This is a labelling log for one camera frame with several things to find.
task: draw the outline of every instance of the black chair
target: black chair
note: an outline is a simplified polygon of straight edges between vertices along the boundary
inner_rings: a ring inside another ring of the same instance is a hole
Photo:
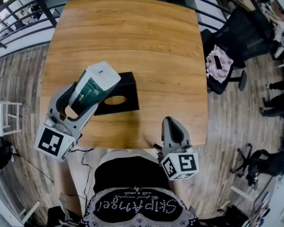
[[[262,173],[270,176],[284,175],[284,151],[269,154],[266,150],[260,149],[250,156],[252,145],[248,144],[248,147],[250,147],[250,149],[247,158],[245,158],[241,149],[237,149],[243,159],[243,164],[235,170],[231,169],[231,173],[242,169],[241,173],[237,175],[238,177],[242,177],[248,167],[246,179],[248,180],[249,186],[255,184],[257,174]]]
[[[216,44],[234,60],[232,67],[244,68],[249,58],[266,54],[269,45],[274,38],[274,30],[260,10],[248,12],[242,8],[236,8],[226,21],[224,26],[217,32],[211,33],[208,29],[201,32],[205,59]],[[232,69],[226,80],[219,83],[212,76],[207,79],[209,89],[217,94],[222,94],[231,79]],[[242,74],[240,89],[244,89],[247,75]]]
[[[235,205],[227,207],[223,216],[200,219],[201,226],[205,227],[242,227],[248,222],[249,218]]]

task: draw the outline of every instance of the wooden table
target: wooden table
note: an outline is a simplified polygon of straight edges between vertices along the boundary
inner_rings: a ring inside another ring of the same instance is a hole
[[[118,73],[133,72],[140,110],[93,116],[79,146],[162,145],[161,123],[166,116],[186,127],[193,145],[205,143],[205,64],[193,10],[155,0],[68,2],[46,58],[40,122],[50,98],[100,61]]]

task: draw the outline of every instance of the tissue box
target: tissue box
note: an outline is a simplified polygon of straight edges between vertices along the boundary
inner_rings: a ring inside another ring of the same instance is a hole
[[[89,105],[101,103],[120,79],[119,74],[106,61],[87,67],[71,95],[70,107],[79,115]]]

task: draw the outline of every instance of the shoe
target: shoe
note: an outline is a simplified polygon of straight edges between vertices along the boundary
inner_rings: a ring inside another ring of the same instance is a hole
[[[263,109],[262,107],[260,107],[259,110],[260,110],[260,114],[261,114],[262,116],[264,116],[264,109]]]
[[[262,101],[263,101],[264,106],[266,107],[267,101],[266,101],[266,99],[264,97],[262,98]]]
[[[14,146],[10,146],[11,148],[11,153],[16,154],[16,148]]]

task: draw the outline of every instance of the metal railing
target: metal railing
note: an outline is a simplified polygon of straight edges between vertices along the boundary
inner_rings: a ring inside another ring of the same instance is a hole
[[[31,34],[34,34],[34,33],[38,33],[40,31],[44,31],[44,30],[47,30],[47,29],[55,28],[56,25],[57,25],[56,19],[60,17],[60,14],[54,16],[50,12],[50,9],[55,9],[55,8],[58,8],[58,7],[62,7],[67,2],[67,1],[65,1],[65,2],[62,2],[62,3],[59,3],[59,4],[56,4],[56,5],[48,7],[47,4],[46,4],[46,0],[32,0],[32,1],[24,4],[23,6],[17,8],[16,10],[12,11],[9,6],[11,4],[13,4],[14,2],[16,2],[16,1],[17,0],[8,0],[5,3],[3,3],[3,0],[0,0],[0,13],[3,10],[5,10],[5,9],[7,9],[8,12],[9,12],[9,14],[5,18],[0,20],[0,25],[3,25],[3,27],[4,27],[2,30],[0,30],[0,48],[6,49],[9,43],[14,42],[14,41],[16,41],[18,39],[21,39],[21,38],[23,38],[25,36],[28,36],[28,35],[31,35]],[[176,4],[179,4],[179,5],[188,7],[190,9],[193,9],[194,11],[196,11],[196,13],[198,13],[198,14],[202,14],[204,16],[210,17],[210,18],[212,18],[212,19],[214,19],[216,21],[219,21],[219,22],[221,22],[223,24],[225,23],[225,21],[223,19],[221,19],[221,18],[219,18],[219,17],[217,17],[217,16],[215,16],[213,14],[209,14],[209,13],[207,13],[205,11],[202,11],[202,10],[200,10],[198,8],[194,8],[194,7],[188,6],[185,3],[181,2],[180,0],[163,0],[163,1],[169,2],[169,3],[176,3]],[[205,2],[205,3],[207,3],[207,4],[211,5],[211,6],[214,6],[214,7],[218,8],[222,13],[224,13],[226,15],[231,13],[231,10],[226,9],[223,6],[220,6],[220,5],[218,5],[218,4],[214,3],[214,2],[211,2],[209,0],[199,0],[199,1]],[[245,9],[249,10],[249,8],[241,0],[230,0],[230,1],[232,1],[236,6],[240,6],[242,8],[245,8]],[[21,17],[21,18],[19,18],[17,16],[18,12],[22,11],[23,9],[27,8],[28,6],[30,6],[32,4],[37,4],[40,9],[38,9],[37,11],[31,12],[31,13],[29,13],[29,14]],[[40,14],[40,12],[44,13],[46,15],[46,18],[40,19],[38,21],[32,22],[32,23],[27,24],[27,25],[23,24],[23,22],[22,22],[23,20],[25,20],[25,19],[27,19],[29,17],[35,16],[37,14]],[[6,22],[6,20],[8,18],[10,18],[10,17],[13,17],[16,21],[13,22],[13,23],[8,24]],[[46,26],[46,27],[43,27],[43,28],[39,28],[39,29],[36,29],[34,31],[28,32],[26,34],[23,34],[23,35],[21,35],[19,37],[16,37],[16,38],[14,38],[14,39],[12,39],[10,41],[3,42],[3,40],[5,40],[6,38],[8,38],[8,37],[10,37],[10,36],[12,36],[12,35],[14,35],[16,33],[18,33],[19,31],[25,30],[25,29],[27,29],[29,27],[32,27],[34,25],[37,25],[37,24],[45,22],[45,21],[49,21],[51,23],[51,26]],[[214,27],[212,25],[206,24],[206,23],[204,23],[202,21],[198,21],[198,23],[199,23],[199,25],[205,26],[205,27],[213,29],[213,30],[218,30],[219,29],[219,28],[216,28],[216,27]],[[6,30],[9,30],[9,33],[7,33],[6,35],[2,36],[2,33],[4,31],[6,31]]]

